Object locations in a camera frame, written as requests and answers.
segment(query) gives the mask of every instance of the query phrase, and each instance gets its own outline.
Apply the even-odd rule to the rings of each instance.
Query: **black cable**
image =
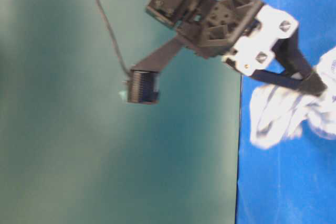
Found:
[[[120,53],[120,50],[119,50],[119,46],[118,46],[118,43],[117,43],[117,39],[116,39],[116,37],[114,35],[112,26],[111,26],[111,24],[110,24],[110,22],[109,22],[109,20],[108,20],[108,18],[106,16],[106,13],[105,13],[102,5],[101,5],[100,0],[96,0],[96,4],[97,4],[98,10],[99,10],[99,12],[101,14],[101,17],[102,17],[102,19],[103,19],[103,21],[104,21],[104,23],[106,25],[106,28],[107,28],[107,30],[108,30],[108,32],[110,34],[110,37],[111,37],[111,40],[112,40],[112,45],[114,47],[114,50],[116,51],[117,58],[119,60],[120,66],[121,66],[122,70],[124,71],[124,73],[127,76],[130,76],[130,72],[127,69],[127,67],[125,66],[125,63],[124,63],[124,61],[122,59],[122,56],[121,56],[121,53]]]

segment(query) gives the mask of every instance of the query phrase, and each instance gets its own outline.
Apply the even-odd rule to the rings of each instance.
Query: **screw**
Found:
[[[169,8],[169,9],[167,10],[167,15],[168,15],[168,16],[172,16],[173,13],[174,13],[174,9]]]
[[[263,64],[265,62],[265,60],[267,59],[267,55],[263,52],[260,52],[257,57],[256,60],[260,63]]]
[[[162,0],[157,0],[155,1],[155,5],[157,8],[160,8],[163,5],[163,1]]]
[[[285,21],[283,21],[281,24],[280,24],[280,29],[282,30],[282,31],[284,31],[284,32],[287,32],[289,29],[290,29],[290,23],[287,21],[287,20],[285,20]]]

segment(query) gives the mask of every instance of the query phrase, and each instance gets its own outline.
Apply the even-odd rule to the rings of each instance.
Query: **crumpled white cloth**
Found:
[[[320,96],[267,84],[253,91],[250,101],[250,142],[268,149],[302,135],[308,121],[319,137],[336,140],[336,47],[324,54],[315,70],[328,86]]]

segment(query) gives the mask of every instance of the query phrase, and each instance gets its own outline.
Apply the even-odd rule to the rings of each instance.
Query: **teal wall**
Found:
[[[128,66],[173,36],[149,0],[102,0]],[[234,223],[240,76],[183,50],[155,106],[93,0],[0,0],[0,222]]]

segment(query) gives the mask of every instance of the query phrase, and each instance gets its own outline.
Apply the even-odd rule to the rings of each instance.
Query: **black metal bracket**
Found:
[[[255,29],[255,17],[264,4],[261,0],[150,0],[146,11],[177,35],[132,67],[129,102],[157,102],[157,77],[182,47],[205,59],[230,51],[241,36]],[[272,51],[285,72],[256,70],[250,77],[313,95],[326,89],[298,49],[297,31],[279,40]],[[297,72],[301,80],[290,77]]]

